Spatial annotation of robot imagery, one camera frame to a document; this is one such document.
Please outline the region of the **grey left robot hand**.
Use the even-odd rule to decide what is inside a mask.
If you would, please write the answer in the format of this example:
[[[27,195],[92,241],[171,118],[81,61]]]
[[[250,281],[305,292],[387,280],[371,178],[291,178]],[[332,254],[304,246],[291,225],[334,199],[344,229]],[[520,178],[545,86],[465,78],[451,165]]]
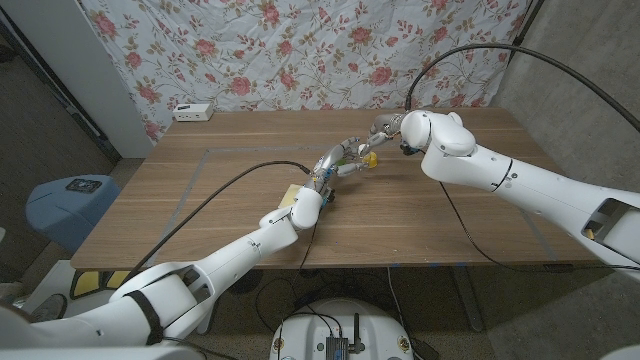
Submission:
[[[304,187],[323,193],[334,177],[346,177],[370,168],[358,154],[359,146],[359,138],[350,137],[329,149],[314,166]]]

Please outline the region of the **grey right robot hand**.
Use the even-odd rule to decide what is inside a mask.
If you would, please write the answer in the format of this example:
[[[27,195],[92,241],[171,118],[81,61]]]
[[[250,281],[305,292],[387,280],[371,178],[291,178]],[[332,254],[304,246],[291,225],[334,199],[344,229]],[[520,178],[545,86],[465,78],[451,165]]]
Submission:
[[[405,114],[382,114],[375,117],[369,130],[367,140],[358,148],[361,157],[368,155],[371,150],[387,141],[394,139],[399,133]]]

